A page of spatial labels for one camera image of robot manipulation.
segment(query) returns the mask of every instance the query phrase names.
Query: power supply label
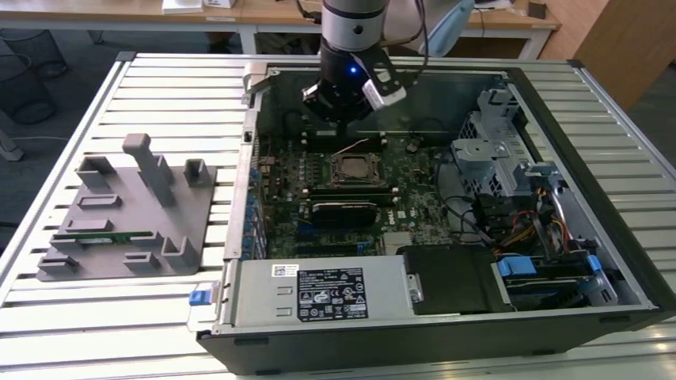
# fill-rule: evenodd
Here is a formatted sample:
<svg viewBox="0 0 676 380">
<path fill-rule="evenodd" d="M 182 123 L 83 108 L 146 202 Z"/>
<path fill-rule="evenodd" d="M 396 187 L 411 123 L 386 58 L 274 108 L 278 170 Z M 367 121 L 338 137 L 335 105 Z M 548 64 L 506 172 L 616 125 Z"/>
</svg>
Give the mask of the power supply label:
<svg viewBox="0 0 676 380">
<path fill-rule="evenodd" d="M 298 319 L 302 322 L 368 318 L 362 268 L 298 271 Z"/>
</svg>

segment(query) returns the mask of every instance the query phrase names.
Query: desk leg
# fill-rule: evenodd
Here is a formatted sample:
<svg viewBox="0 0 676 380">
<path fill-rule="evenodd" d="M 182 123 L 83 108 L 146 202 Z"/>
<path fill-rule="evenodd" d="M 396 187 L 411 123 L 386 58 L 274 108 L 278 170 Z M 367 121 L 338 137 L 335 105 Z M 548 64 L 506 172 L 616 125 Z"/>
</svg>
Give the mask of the desk leg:
<svg viewBox="0 0 676 380">
<path fill-rule="evenodd" d="M 551 34 L 551 29 L 532 31 L 531 38 L 527 40 L 527 44 L 519 54 L 519 59 L 538 59 Z"/>
<path fill-rule="evenodd" d="M 256 46 L 256 26 L 243 25 L 238 32 L 240 33 L 242 52 L 247 55 L 258 54 Z"/>
<path fill-rule="evenodd" d="M 23 157 L 23 150 L 19 149 L 3 130 L 0 130 L 0 156 L 8 161 L 19 161 Z"/>
</svg>

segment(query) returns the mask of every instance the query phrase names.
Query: slotted metal surface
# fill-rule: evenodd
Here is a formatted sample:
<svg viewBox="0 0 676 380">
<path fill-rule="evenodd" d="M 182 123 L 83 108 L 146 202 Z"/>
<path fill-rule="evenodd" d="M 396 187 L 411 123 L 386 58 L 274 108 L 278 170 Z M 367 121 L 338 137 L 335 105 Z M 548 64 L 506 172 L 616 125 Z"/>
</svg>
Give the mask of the slotted metal surface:
<svg viewBox="0 0 676 380">
<path fill-rule="evenodd" d="M 0 268 L 6 268 L 0 287 L 4 299 L 0 378 L 235 378 L 196 343 L 186 322 L 188 294 L 198 283 L 216 281 L 222 276 L 239 138 L 247 118 L 239 100 L 248 59 L 140 54 L 132 63 L 115 64 L 0 261 Z M 268 59 L 314 62 L 307 58 Z M 436 63 L 515 65 L 512 61 L 490 60 Z M 648 255 L 676 288 L 676 184 L 670 167 L 608 99 L 592 91 L 595 84 L 584 72 L 566 63 L 531 61 L 519 65 Z M 204 158 L 208 165 L 219 168 L 202 271 L 191 276 L 158 279 L 42 283 L 35 279 L 36 265 L 80 185 L 74 168 L 88 154 L 106 154 L 114 165 L 134 165 L 122 153 L 122 141 L 127 133 L 139 131 L 154 138 L 151 148 L 166 155 L 170 165 L 180 165 L 187 158 Z M 542 156 L 550 157 L 540 136 L 532 131 L 531 134 Z M 564 379 L 608 373 L 615 378 L 676 378 L 675 353 L 676 325 L 667 321 L 638 332 L 606 336 L 562 355 L 276 378 L 412 379 L 472 375 Z"/>
</svg>

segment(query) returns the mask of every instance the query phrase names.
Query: green circuit board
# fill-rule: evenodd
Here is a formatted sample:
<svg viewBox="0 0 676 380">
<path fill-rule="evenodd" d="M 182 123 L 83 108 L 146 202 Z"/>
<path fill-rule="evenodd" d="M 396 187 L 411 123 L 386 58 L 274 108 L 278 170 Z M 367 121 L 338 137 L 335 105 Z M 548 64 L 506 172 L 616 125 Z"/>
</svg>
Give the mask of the green circuit board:
<svg viewBox="0 0 676 380">
<path fill-rule="evenodd" d="M 299 253 L 303 247 L 315 252 L 315 249 L 332 251 L 336 246 L 343 247 L 340 252 L 326 252 L 322 257 L 383 255 L 383 236 L 394 232 L 408 234 L 412 244 L 454 241 L 432 175 L 440 160 L 438 150 L 430 147 L 407 153 L 410 144 L 407 136 L 387 137 L 383 152 L 371 154 L 380 181 L 388 189 L 399 189 L 391 207 L 379 207 L 375 224 L 363 229 L 320 230 L 312 225 L 303 189 L 308 185 L 330 187 L 331 165 L 336 160 L 332 154 L 307 153 L 298 142 L 271 141 L 270 154 L 262 157 L 267 258 L 307 257 Z"/>
</svg>

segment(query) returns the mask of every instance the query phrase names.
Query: blue release latch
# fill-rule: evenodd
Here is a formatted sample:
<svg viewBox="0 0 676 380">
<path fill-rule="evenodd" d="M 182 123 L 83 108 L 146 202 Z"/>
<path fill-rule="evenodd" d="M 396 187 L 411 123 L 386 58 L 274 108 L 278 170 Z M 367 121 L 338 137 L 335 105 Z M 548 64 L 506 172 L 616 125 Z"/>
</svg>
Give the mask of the blue release latch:
<svg viewBox="0 0 676 380">
<path fill-rule="evenodd" d="M 498 263 L 500 276 L 527 276 L 538 273 L 532 259 L 527 256 L 510 256 Z"/>
<path fill-rule="evenodd" d="M 211 291 L 192 291 L 190 303 L 191 306 L 211 305 Z"/>
<path fill-rule="evenodd" d="M 587 256 L 587 262 L 590 263 L 590 266 L 592 267 L 595 273 L 603 270 L 602 261 L 599 261 L 596 255 Z"/>
</svg>

